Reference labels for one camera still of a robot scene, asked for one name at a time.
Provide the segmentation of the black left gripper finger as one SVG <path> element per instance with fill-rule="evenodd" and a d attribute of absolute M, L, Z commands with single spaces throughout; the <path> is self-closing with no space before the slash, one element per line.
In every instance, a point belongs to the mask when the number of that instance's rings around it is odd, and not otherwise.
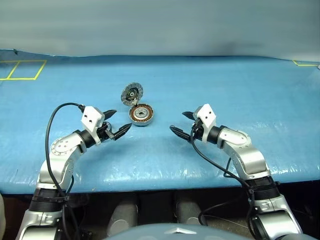
<path fill-rule="evenodd" d="M 104 111 L 103 112 L 104 120 L 106 121 L 107 119 L 111 118 L 116 112 L 117 112 L 117 110 L 115 110 L 115 109 L 110 109 L 110 110 Z"/>
<path fill-rule="evenodd" d="M 123 135 L 125 135 L 127 131 L 131 128 L 131 126 L 132 126 L 132 123 L 128 123 L 120 127 L 118 131 L 113 134 L 114 136 L 113 140 L 116 141 L 119 138 L 121 138 Z"/>

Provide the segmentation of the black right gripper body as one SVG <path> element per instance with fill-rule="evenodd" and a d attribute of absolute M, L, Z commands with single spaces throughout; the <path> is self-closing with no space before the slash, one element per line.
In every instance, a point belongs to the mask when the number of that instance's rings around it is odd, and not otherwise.
<path fill-rule="evenodd" d="M 202 120 L 198 117 L 192 127 L 191 127 L 191 141 L 193 142 L 194 140 L 199 140 L 202 141 L 203 139 L 203 134 L 204 134 L 204 128 L 203 128 L 203 122 Z"/>

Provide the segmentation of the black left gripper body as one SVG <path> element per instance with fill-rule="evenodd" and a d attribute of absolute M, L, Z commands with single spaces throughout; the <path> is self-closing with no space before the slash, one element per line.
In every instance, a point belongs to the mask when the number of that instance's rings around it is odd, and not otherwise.
<path fill-rule="evenodd" d="M 97 129 L 97 135 L 100 139 L 100 142 L 104 142 L 108 139 L 115 141 L 116 136 L 112 133 L 112 126 L 110 124 L 103 124 Z"/>

